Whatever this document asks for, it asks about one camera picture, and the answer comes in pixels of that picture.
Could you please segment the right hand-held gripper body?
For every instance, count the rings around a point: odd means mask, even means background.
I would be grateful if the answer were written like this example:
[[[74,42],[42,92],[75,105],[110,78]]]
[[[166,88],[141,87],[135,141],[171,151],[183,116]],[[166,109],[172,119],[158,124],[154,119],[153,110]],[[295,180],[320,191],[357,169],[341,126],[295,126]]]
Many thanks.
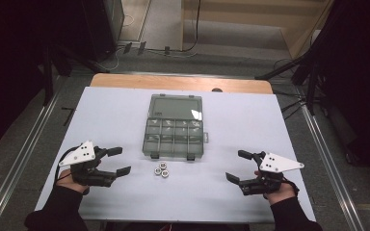
[[[283,182],[291,184],[298,194],[300,190],[284,177],[284,172],[304,168],[303,163],[271,152],[262,151],[252,154],[252,160],[257,163],[259,175],[251,180],[240,180],[238,186],[243,195],[273,193],[279,190]]]

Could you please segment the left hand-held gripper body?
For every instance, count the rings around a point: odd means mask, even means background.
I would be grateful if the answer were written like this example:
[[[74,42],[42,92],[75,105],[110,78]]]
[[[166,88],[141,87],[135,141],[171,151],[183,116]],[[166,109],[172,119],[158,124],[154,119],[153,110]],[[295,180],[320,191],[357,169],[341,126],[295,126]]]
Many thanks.
[[[59,167],[69,166],[73,180],[80,185],[110,187],[117,178],[116,173],[97,169],[101,159],[108,156],[108,150],[85,141],[70,148],[61,157]]]

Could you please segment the clear plastic compartment box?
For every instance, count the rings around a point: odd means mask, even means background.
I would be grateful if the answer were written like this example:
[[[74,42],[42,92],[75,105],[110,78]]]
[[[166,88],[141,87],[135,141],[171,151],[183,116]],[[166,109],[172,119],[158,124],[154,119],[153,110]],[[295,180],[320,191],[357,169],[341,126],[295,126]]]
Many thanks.
[[[204,144],[200,96],[151,95],[143,142],[146,156],[194,161],[203,155]]]

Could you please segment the person's right hand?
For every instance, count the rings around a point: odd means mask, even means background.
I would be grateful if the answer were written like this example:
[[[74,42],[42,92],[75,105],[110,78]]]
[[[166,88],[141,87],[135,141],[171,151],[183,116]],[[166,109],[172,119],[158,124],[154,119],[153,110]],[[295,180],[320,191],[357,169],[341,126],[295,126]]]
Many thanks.
[[[280,185],[278,191],[272,193],[265,193],[264,196],[267,198],[271,205],[274,205],[285,199],[295,197],[296,193],[295,188],[291,184],[283,182]]]

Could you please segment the person's left hand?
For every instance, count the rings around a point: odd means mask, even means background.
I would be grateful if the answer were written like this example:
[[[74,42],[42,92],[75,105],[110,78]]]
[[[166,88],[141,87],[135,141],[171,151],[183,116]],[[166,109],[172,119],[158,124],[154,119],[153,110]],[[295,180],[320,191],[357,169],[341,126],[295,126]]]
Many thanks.
[[[55,181],[55,184],[57,186],[65,187],[79,193],[84,193],[86,190],[90,188],[89,186],[83,186],[76,183],[72,178],[70,169],[63,170],[59,178]]]

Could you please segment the white table mat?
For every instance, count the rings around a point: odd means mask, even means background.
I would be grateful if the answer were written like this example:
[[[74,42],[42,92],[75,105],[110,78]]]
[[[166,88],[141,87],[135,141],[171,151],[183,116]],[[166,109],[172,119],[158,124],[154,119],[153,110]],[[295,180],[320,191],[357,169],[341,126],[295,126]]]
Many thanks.
[[[262,195],[242,194],[228,182],[231,173],[251,179],[253,161],[240,149],[296,157],[277,98],[272,94],[204,91],[202,117],[208,142],[201,158],[167,160],[166,178],[154,173],[158,163],[142,151],[145,122],[154,90],[87,87],[81,96],[62,152],[91,140],[102,148],[120,146],[121,154],[104,158],[101,168],[130,167],[109,188],[93,187],[84,196],[85,220],[250,223],[273,219]]]

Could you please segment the wooden table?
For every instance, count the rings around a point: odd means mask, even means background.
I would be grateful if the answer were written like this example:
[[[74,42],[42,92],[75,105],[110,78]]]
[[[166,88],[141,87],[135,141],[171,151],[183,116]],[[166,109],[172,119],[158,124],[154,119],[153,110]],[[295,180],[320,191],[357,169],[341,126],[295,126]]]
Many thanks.
[[[149,90],[198,90],[272,94],[271,84],[262,80],[224,79],[202,76],[98,73],[91,87]]]

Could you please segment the black tripod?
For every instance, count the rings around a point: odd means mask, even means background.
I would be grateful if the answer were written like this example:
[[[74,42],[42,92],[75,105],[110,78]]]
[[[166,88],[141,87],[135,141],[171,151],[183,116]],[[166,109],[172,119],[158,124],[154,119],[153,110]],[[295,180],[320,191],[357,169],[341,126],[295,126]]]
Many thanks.
[[[314,101],[317,79],[319,76],[319,65],[314,60],[311,51],[306,51],[300,57],[289,61],[287,64],[284,64],[269,73],[255,76],[254,79],[268,81],[278,76],[279,74],[293,68],[295,68],[295,71],[291,77],[291,81],[294,85],[302,85],[305,79],[308,80],[307,92],[304,98],[304,102],[310,114],[314,116]]]

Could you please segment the black floor plugs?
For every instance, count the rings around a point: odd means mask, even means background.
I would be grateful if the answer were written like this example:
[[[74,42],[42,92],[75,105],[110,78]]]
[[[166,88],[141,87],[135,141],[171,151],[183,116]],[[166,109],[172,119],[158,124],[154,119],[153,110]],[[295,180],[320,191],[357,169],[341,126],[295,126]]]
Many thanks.
[[[141,42],[138,47],[134,47],[134,43],[129,42],[123,46],[123,53],[124,54],[129,53],[131,50],[134,50],[134,49],[137,50],[138,55],[141,55],[144,52],[156,52],[162,55],[170,55],[170,53],[172,52],[168,46],[166,46],[164,49],[151,49],[151,48],[146,48],[145,46],[146,46],[145,41]]]

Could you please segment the black stand legs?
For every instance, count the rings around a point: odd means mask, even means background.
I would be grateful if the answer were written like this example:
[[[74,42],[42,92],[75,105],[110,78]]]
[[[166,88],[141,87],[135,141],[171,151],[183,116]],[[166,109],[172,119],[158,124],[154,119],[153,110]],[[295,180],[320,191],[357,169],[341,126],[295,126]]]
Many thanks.
[[[109,73],[104,67],[99,64],[93,64],[89,60],[77,55],[70,49],[55,43],[47,43],[43,46],[43,86],[44,86],[44,101],[46,106],[54,96],[52,66],[55,66],[58,73],[63,76],[68,76],[71,73],[72,67],[68,62],[69,59],[90,69],[93,73]]]

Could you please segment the black cabinet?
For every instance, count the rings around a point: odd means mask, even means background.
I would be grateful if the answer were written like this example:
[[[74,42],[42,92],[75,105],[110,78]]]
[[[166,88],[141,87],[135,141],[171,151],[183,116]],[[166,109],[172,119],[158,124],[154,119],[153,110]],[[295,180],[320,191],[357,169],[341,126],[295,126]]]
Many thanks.
[[[117,49],[124,21],[121,0],[82,0],[89,27],[90,57],[103,61]]]

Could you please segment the light wooden shelf unit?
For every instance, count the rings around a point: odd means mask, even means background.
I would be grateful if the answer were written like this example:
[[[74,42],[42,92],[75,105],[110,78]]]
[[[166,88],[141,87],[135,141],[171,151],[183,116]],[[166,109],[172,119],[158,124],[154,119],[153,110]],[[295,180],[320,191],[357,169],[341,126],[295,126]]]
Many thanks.
[[[334,0],[180,0],[184,43],[199,29],[199,42],[249,49],[279,49],[301,55],[321,28]]]

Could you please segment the metal floor rail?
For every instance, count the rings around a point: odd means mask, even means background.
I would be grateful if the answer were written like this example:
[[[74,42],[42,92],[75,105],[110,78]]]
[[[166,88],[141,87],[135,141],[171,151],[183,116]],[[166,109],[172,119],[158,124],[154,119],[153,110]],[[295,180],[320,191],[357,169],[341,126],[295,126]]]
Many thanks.
[[[40,110],[40,114],[36,119],[31,131],[29,132],[25,142],[22,144],[13,164],[7,174],[5,180],[0,186],[0,218],[10,201],[13,191],[20,179],[20,176],[26,168],[30,157],[33,154],[35,146],[40,138],[47,120],[50,118],[53,109],[58,101],[59,93],[62,90],[66,81],[65,76],[58,76],[54,82],[54,94],[48,101],[46,106],[43,106]]]
[[[347,224],[351,231],[365,231],[365,228],[357,212],[356,205],[352,197],[350,196],[347,187],[345,186],[345,183],[341,177],[341,174],[339,173],[333,157],[331,156],[328,145],[316,120],[316,116],[310,113],[308,106],[308,103],[302,104],[304,118],[311,133],[311,136],[315,141],[318,153],[324,164],[335,196],[338,200],[338,204],[343,212]]]

